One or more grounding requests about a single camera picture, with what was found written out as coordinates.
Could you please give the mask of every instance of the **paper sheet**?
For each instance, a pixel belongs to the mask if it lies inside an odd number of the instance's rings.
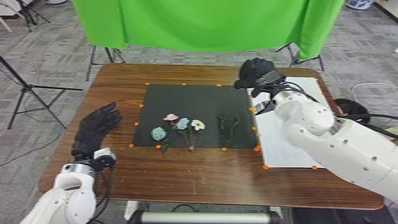
[[[287,77],[286,81],[296,83],[307,94],[314,97],[323,106],[328,107],[314,78]],[[252,99],[252,106],[270,99],[268,93],[261,93]],[[261,134],[259,144],[262,148],[262,160],[270,167],[309,168],[312,165],[323,168],[314,162],[305,151],[294,147],[282,135],[282,121],[273,112],[255,116],[257,132]]]

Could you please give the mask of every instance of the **flower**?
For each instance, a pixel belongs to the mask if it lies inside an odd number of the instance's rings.
[[[152,135],[152,139],[156,141],[159,141],[166,136],[165,129],[161,127],[154,128],[152,131],[151,131],[151,135]]]
[[[163,121],[174,121],[177,119],[177,115],[175,114],[168,114],[163,118]]]
[[[204,123],[198,120],[191,120],[190,125],[191,125],[195,131],[200,131],[206,128]]]
[[[190,123],[188,118],[182,118],[182,119],[177,121],[177,130],[184,130],[184,129],[186,129],[186,127],[188,127],[188,123]]]

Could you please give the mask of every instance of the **white flower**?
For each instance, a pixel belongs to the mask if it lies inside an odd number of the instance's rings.
[[[191,120],[190,125],[191,125],[195,131],[204,130],[204,128],[206,128],[204,123],[198,120]]]

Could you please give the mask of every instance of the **green backdrop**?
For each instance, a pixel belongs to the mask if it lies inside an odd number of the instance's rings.
[[[293,42],[318,56],[342,0],[72,0],[92,45],[236,52]]]

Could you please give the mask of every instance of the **light stand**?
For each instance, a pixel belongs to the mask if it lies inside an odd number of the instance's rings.
[[[56,99],[58,99],[62,93],[65,92],[65,90],[81,91],[81,89],[63,88],[63,87],[55,87],[55,86],[37,86],[37,85],[28,84],[28,83],[24,82],[24,80],[23,80],[19,74],[15,73],[15,70],[12,69],[12,67],[10,67],[10,65],[8,65],[8,63],[7,63],[7,61],[5,61],[5,59],[3,59],[1,56],[0,56],[0,63],[3,64],[7,70],[8,70],[8,72],[10,72],[12,76],[14,76],[14,78],[15,78],[15,81],[17,81],[17,83],[19,83],[19,85],[21,85],[21,95],[19,95],[19,98],[17,98],[15,108],[14,108],[14,112],[12,112],[12,116],[10,116],[8,129],[10,129],[10,127],[12,127],[12,123],[14,123],[15,115],[21,114],[21,113],[37,111],[37,110],[46,110],[46,111],[47,111],[47,113],[51,114],[51,116],[53,116],[53,118],[55,118],[55,120],[56,120],[56,122],[58,122],[58,124],[60,124],[60,126],[62,126],[63,129],[65,129],[65,125],[63,125],[63,123],[60,122],[58,117],[56,117],[56,115],[55,115],[55,113],[53,113],[49,107],[51,107],[51,105],[53,105],[53,103],[55,103],[55,101],[56,101]],[[60,90],[56,96],[55,96],[55,98],[53,98],[53,100],[51,100],[51,102],[49,102],[47,104],[46,104],[46,102],[42,101],[42,99],[40,99],[40,97],[39,97],[39,95],[37,95],[37,93],[35,93],[35,91],[33,91],[33,88],[37,88],[37,89],[56,89],[56,90]],[[31,110],[19,111],[21,102],[23,102],[23,97],[24,97],[24,94],[26,94],[26,93],[31,94],[31,96],[33,96],[35,100],[39,101],[42,107],[40,107],[40,108],[35,108],[35,109],[31,109]]]
[[[19,4],[19,7],[21,7],[21,14],[24,16],[24,20],[26,20],[26,27],[28,27],[28,31],[31,32],[31,29],[30,29],[30,24],[31,25],[37,25],[37,21],[33,20],[33,16],[28,12],[28,10],[31,10],[31,12],[35,13],[35,15],[42,18],[42,20],[49,23],[46,17],[39,14],[39,12],[33,10],[31,6],[21,1],[21,0],[15,0],[17,4]]]
[[[293,55],[293,50],[291,50],[289,45],[291,45],[291,43],[284,44],[284,46],[275,50],[275,52],[278,52],[284,48],[287,48],[287,50],[289,50],[289,58],[291,58],[289,67],[291,67],[293,65],[298,65],[298,64],[302,64],[303,62],[312,61],[312,60],[318,59],[318,62],[319,62],[319,70],[325,71],[325,65],[323,65],[323,60],[321,60],[319,55],[318,55],[314,58],[310,58],[310,59],[300,61],[300,59],[298,59],[298,53],[296,53],[296,55]]]
[[[113,55],[110,54],[110,49],[104,47],[104,52],[106,52],[106,55],[108,55],[108,61],[110,61],[110,63],[115,63],[115,56],[120,59],[120,63],[126,63],[124,58],[120,56],[120,51],[117,49],[111,49],[111,50],[113,50]],[[88,63],[88,69],[87,69],[87,75],[85,75],[85,82],[88,82],[88,80],[90,80],[90,69],[92,69],[92,65],[103,65],[103,64],[97,64],[94,62],[94,57],[95,57],[95,46],[92,46],[92,51],[90,51],[90,63]]]

